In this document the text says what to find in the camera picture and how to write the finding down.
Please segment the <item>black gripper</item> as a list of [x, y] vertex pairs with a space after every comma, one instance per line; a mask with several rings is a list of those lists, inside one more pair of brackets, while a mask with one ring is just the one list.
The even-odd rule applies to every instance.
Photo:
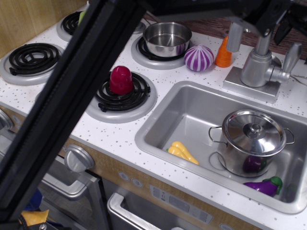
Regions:
[[292, 29], [301, 34], [307, 33], [307, 6], [300, 4], [296, 0], [291, 1], [285, 19], [276, 30], [274, 42], [278, 46]]

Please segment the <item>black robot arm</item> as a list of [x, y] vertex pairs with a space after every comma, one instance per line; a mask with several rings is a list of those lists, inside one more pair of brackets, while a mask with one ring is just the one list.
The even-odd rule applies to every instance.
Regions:
[[0, 164], [0, 225], [18, 218], [144, 14], [165, 21], [227, 17], [266, 37], [280, 26], [307, 32], [293, 0], [95, 0]]

